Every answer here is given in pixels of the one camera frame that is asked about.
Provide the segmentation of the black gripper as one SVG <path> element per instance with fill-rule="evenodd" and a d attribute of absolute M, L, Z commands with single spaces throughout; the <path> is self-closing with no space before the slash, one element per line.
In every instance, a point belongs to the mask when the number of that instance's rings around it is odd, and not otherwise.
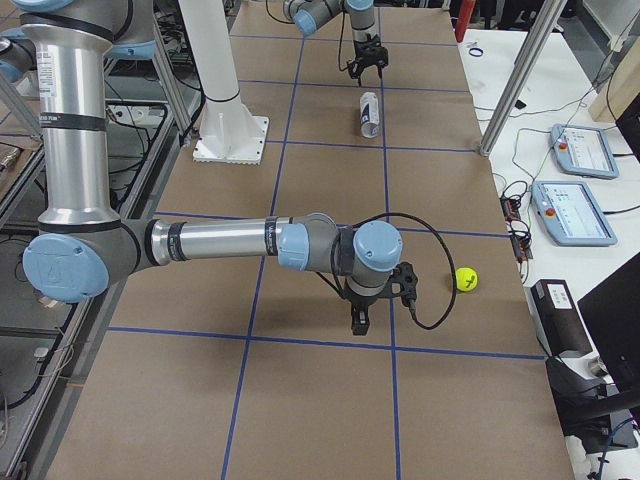
<path fill-rule="evenodd" d="M 388 50 L 382 45 L 379 35 L 368 36 L 366 40 L 355 40 L 355 59 L 347 62 L 347 72 L 352 80 L 362 85 L 361 76 L 364 68 L 377 67 L 378 77 L 383 78 L 383 71 L 388 66 Z"/>
<path fill-rule="evenodd" d="M 379 293 L 372 296 L 365 296 L 350 289 L 346 290 L 346 299 L 351 305 L 351 331 L 353 335 L 368 333 L 370 321 L 367 311 L 379 298 Z"/>

